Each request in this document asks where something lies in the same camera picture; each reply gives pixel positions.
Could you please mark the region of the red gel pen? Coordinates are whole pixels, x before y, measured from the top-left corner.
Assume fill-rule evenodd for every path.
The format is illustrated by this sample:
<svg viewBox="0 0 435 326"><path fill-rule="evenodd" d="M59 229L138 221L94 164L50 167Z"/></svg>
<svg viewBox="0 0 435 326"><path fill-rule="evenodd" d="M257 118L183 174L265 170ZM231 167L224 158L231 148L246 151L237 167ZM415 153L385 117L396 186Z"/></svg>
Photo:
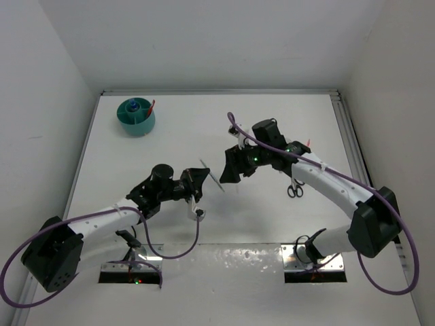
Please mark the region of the red gel pen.
<svg viewBox="0 0 435 326"><path fill-rule="evenodd" d="M152 111L153 111L153 109L154 109L154 105L155 105L155 103L156 103L156 100L153 99L153 101L152 101L152 103L151 103L151 105L150 105L150 108L148 109L148 112L147 112L147 116L148 116L148 117L152 114Z"/></svg>

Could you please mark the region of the blue cap glue bottle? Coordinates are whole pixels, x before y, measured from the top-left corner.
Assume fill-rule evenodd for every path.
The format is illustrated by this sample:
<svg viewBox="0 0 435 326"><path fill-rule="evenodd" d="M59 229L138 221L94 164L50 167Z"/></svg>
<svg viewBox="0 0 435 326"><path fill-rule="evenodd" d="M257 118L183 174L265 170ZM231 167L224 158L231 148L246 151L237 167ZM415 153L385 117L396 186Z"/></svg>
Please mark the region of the blue cap glue bottle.
<svg viewBox="0 0 435 326"><path fill-rule="evenodd" d="M131 112L136 112L140 108L140 105L132 98L129 100L129 107Z"/></svg>

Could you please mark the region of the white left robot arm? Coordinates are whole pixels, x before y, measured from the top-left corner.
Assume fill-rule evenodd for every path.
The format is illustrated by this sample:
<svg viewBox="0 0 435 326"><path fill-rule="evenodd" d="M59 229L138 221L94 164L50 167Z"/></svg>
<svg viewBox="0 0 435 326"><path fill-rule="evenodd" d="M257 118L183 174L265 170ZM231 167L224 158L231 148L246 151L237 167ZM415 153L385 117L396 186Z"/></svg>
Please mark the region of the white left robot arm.
<svg viewBox="0 0 435 326"><path fill-rule="evenodd" d="M205 216L197 203L209 168L187 168L179 179L174 179L173 173L167 164L156 165L124 199L90 218L50 218L22 254L21 262L48 293L54 293L82 270L111 261L121 264L130 257L144 259L143 245L129 230L156 215L163 202L185 200L193 220L199 222Z"/></svg>

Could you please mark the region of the green pen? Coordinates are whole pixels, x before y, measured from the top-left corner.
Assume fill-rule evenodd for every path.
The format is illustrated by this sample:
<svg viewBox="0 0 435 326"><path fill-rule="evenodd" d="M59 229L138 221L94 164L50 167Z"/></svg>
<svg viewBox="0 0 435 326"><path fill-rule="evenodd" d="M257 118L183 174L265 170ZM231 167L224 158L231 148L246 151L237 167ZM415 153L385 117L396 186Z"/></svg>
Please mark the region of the green pen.
<svg viewBox="0 0 435 326"><path fill-rule="evenodd" d="M200 163L203 165L204 168L208 168L209 169L209 176L211 177L211 179L213 180L213 182L220 188L220 190L222 192L225 193L224 188L222 187L222 185L220 184L220 182L218 181L217 177L213 174L212 170L207 166L207 164L205 163L204 160L202 160L201 158L199 158Z"/></svg>

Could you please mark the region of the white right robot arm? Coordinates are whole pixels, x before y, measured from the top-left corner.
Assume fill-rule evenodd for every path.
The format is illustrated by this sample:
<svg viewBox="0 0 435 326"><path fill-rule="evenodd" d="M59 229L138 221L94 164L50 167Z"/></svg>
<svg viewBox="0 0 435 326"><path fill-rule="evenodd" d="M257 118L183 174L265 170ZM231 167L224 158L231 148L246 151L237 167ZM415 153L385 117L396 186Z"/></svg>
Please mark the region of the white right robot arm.
<svg viewBox="0 0 435 326"><path fill-rule="evenodd" d="M250 177L258 167L271 166L291 178L290 190L297 192L301 183L309 185L351 220L349 225L323 228L308 237L294 250L299 261L316 264L329 255L352 251L373 258L401 232L394 216L398 212L396 197L389 188L372 194L363 185L340 177L310 147L286 139L274 119L262 120L252 130L254 136L250 137L237 124L228 129L238 143L225 151L220 183L239 183L241 177Z"/></svg>

